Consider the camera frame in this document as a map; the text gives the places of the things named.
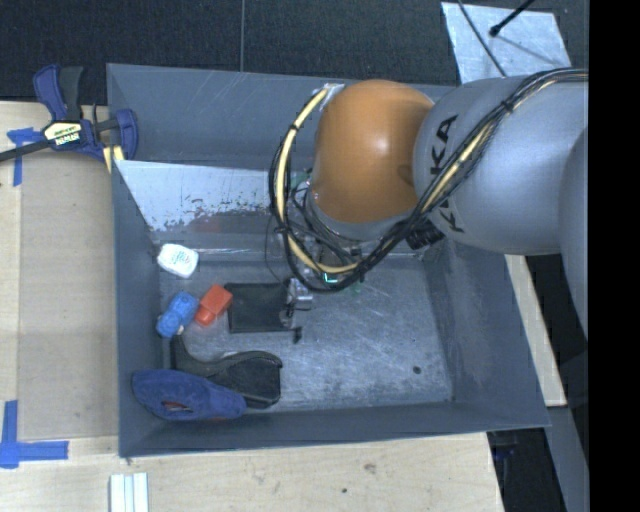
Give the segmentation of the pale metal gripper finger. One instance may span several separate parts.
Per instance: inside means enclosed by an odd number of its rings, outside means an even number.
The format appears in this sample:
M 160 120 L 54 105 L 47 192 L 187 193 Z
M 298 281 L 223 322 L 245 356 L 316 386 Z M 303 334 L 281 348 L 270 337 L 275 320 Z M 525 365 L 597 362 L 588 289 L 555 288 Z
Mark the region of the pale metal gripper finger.
M 286 328 L 294 324 L 294 317 L 298 306 L 298 288 L 300 282 L 296 278 L 290 278 L 286 284 L 286 297 L 283 309 L 280 312 L 280 321 Z
M 305 287 L 297 287 L 292 295 L 293 343 L 302 340 L 303 328 L 310 318 L 314 306 L 313 294 Z

